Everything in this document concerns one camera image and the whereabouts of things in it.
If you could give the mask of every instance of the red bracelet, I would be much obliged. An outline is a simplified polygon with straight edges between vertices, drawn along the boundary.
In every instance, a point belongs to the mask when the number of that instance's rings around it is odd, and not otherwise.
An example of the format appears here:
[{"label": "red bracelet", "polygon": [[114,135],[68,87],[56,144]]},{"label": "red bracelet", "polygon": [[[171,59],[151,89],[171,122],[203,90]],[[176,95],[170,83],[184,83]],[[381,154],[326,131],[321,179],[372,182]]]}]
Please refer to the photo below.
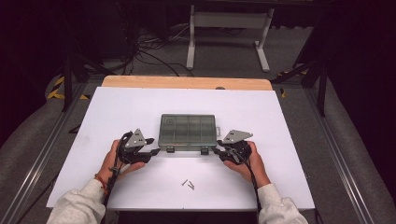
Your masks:
[{"label": "red bracelet", "polygon": [[102,189],[105,192],[105,195],[107,195],[108,191],[107,191],[107,186],[105,184],[105,181],[103,181],[102,177],[100,177],[99,174],[95,175],[95,179],[99,180],[102,183]]}]

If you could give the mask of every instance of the person's right hand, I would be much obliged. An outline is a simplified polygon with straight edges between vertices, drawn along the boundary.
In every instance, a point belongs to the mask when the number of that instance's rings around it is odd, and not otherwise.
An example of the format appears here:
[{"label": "person's right hand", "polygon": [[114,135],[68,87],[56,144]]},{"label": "person's right hand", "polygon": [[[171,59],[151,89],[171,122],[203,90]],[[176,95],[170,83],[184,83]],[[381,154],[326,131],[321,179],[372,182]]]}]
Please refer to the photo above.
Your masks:
[{"label": "person's right hand", "polygon": [[[270,184],[271,181],[268,178],[267,173],[265,173],[264,163],[262,162],[262,156],[257,152],[256,144],[254,142],[247,142],[251,148],[251,154],[249,157],[250,160],[250,167],[253,171],[254,176],[256,177],[257,181],[257,188],[261,188],[264,185]],[[224,165],[226,165],[231,170],[236,171],[237,173],[241,174],[247,181],[251,182],[251,173],[246,167],[246,165],[240,164],[236,165],[231,161],[225,161]]]}]

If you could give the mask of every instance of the transparent green plastic case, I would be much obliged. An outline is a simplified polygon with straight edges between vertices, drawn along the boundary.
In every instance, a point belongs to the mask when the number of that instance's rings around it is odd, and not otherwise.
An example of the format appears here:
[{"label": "transparent green plastic case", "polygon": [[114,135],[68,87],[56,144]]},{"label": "transparent green plastic case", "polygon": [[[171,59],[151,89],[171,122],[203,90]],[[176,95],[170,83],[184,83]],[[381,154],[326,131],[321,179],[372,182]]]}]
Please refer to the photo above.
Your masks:
[{"label": "transparent green plastic case", "polygon": [[200,151],[206,154],[216,142],[214,115],[163,114],[159,147],[167,152]]}]

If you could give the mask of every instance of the sleeve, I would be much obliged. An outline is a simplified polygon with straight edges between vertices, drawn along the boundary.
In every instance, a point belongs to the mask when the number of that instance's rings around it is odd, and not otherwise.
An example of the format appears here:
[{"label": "sleeve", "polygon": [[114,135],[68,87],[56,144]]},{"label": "sleeve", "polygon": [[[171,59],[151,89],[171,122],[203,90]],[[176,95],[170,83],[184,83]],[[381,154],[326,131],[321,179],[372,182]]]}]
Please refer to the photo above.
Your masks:
[{"label": "sleeve", "polygon": [[105,215],[102,184],[90,180],[82,190],[72,189],[55,204],[47,223],[100,223]]},{"label": "sleeve", "polygon": [[282,198],[275,184],[265,185],[258,192],[262,204],[259,223],[308,223],[291,198]]}]

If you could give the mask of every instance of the background desk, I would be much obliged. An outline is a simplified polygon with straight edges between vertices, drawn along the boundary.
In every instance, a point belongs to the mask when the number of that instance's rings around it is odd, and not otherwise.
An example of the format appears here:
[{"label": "background desk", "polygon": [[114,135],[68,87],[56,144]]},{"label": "background desk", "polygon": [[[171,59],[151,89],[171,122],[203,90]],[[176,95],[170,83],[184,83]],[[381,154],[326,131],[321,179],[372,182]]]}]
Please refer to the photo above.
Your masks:
[{"label": "background desk", "polygon": [[[72,188],[80,189],[101,166],[113,139],[140,128],[158,140],[161,114],[213,114],[221,128],[219,139],[231,129],[251,132],[272,181],[299,208],[314,208],[304,172],[273,91],[164,89],[179,86],[209,88],[239,86],[271,90],[267,81],[233,78],[108,77],[104,86],[122,82],[151,88],[98,88],[70,149],[48,206]],[[143,150],[158,147],[158,142]],[[195,190],[181,183],[189,179]],[[251,211],[256,207],[250,183],[231,172],[213,153],[160,152],[144,169],[118,181],[108,208],[117,210]]]}]

